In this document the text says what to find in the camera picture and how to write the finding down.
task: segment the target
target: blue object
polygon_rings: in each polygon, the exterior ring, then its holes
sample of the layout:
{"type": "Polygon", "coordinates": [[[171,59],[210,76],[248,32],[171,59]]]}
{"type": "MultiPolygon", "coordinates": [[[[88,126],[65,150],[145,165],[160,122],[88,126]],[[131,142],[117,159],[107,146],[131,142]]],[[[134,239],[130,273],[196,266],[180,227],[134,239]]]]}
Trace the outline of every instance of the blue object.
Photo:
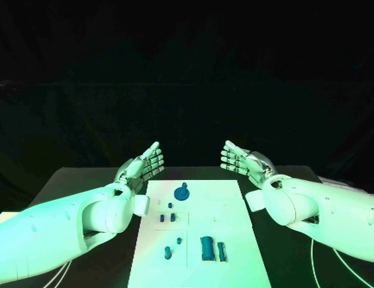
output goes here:
{"type": "Polygon", "coordinates": [[[203,261],[216,261],[215,255],[215,241],[210,236],[202,238],[202,245],[203,245],[203,261]]]}
{"type": "Polygon", "coordinates": [[[226,262],[226,250],[225,250],[225,243],[219,242],[219,251],[220,251],[220,262],[226,262]]]}
{"type": "Polygon", "coordinates": [[[176,189],[174,196],[176,196],[176,200],[180,200],[180,201],[184,201],[189,199],[190,191],[187,189],[187,183],[186,182],[183,183],[183,186],[176,189]]]}
{"type": "Polygon", "coordinates": [[[166,259],[167,260],[171,259],[171,248],[170,248],[170,246],[166,247],[166,259]]]}

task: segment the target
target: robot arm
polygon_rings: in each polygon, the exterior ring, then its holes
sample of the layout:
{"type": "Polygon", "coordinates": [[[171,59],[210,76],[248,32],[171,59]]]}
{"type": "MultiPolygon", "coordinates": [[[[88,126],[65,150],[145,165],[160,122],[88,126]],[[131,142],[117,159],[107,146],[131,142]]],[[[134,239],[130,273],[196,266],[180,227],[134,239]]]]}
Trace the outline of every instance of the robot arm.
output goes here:
{"type": "Polygon", "coordinates": [[[374,197],[278,174],[269,159],[230,141],[222,155],[222,168],[248,175],[261,189],[246,195],[252,211],[266,208],[279,225],[374,262],[374,197]]]}
{"type": "Polygon", "coordinates": [[[0,284],[49,272],[124,232],[133,214],[148,213],[150,198],[137,192],[163,169],[156,142],[125,162],[114,183],[30,207],[0,224],[0,284]]]}

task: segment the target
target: table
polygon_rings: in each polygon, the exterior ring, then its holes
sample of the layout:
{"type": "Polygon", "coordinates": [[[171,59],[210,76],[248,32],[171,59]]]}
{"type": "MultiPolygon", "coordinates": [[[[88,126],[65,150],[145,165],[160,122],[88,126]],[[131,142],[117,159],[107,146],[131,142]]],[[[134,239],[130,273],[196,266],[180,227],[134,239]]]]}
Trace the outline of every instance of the table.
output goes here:
{"type": "MultiPolygon", "coordinates": [[[[307,166],[278,166],[281,173],[310,181],[320,179],[307,166]]],[[[59,169],[38,194],[30,206],[105,186],[114,180],[118,168],[59,169]]],[[[166,167],[153,180],[236,179],[243,196],[255,190],[246,176],[220,167],[166,167]]],[[[145,194],[147,184],[140,194],[145,194]]],[[[311,238],[276,224],[266,210],[251,213],[255,235],[272,287],[317,287],[311,263],[311,238]]],[[[72,262],[59,288],[121,288],[128,285],[133,255],[141,218],[134,216],[124,233],[72,262]]],[[[360,276],[374,285],[374,263],[340,253],[360,276]]],[[[333,249],[315,242],[314,260],[321,287],[366,287],[341,263],[333,249]]],[[[0,285],[3,288],[42,288],[58,269],[29,279],[0,285]]]]}

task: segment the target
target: cable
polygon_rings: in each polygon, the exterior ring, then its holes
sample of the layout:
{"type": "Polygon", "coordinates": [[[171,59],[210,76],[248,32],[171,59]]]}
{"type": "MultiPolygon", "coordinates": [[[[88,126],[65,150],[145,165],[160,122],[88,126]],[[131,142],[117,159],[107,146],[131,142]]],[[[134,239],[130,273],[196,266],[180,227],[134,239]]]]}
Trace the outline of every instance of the cable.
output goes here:
{"type": "Polygon", "coordinates": [[[72,265],[72,261],[69,261],[69,263],[68,263],[68,268],[66,268],[66,271],[63,272],[62,278],[59,279],[59,283],[58,283],[58,285],[55,286],[55,288],[58,288],[58,287],[59,287],[59,284],[61,284],[61,282],[62,282],[62,280],[63,280],[63,277],[66,276],[66,273],[68,273],[68,269],[69,269],[71,265],[72,265]]]}
{"type": "Polygon", "coordinates": [[[71,267],[71,264],[72,264],[72,261],[69,261],[69,262],[62,266],[62,269],[61,269],[59,272],[56,273],[53,279],[46,283],[46,286],[45,286],[43,288],[48,288],[48,287],[51,286],[51,283],[58,279],[59,274],[62,273],[66,265],[68,265],[68,267],[71,267]]]}
{"type": "MultiPolygon", "coordinates": [[[[314,277],[315,277],[315,281],[317,281],[317,285],[318,285],[318,288],[321,288],[321,285],[320,285],[320,282],[318,282],[318,278],[317,278],[317,271],[315,271],[315,263],[314,263],[314,239],[312,239],[312,246],[311,246],[311,260],[312,260],[312,270],[314,270],[314,277]]],[[[351,273],[357,276],[357,278],[361,280],[361,282],[370,287],[370,288],[374,288],[369,282],[361,278],[361,276],[356,273],[356,271],[353,270],[353,268],[348,266],[347,262],[344,261],[338,251],[335,250],[334,248],[334,251],[335,251],[335,254],[341,260],[341,262],[346,264],[348,270],[351,271],[351,273]]]]}

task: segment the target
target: dark backdrop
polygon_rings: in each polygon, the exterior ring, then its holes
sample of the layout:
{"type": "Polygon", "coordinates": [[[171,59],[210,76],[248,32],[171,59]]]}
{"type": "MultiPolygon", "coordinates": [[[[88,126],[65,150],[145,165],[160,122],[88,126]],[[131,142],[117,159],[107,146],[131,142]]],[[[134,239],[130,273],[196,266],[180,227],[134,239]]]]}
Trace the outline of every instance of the dark backdrop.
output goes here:
{"type": "Polygon", "coordinates": [[[229,139],[374,193],[374,7],[186,6],[0,0],[0,212],[156,140],[167,166],[229,139]]]}

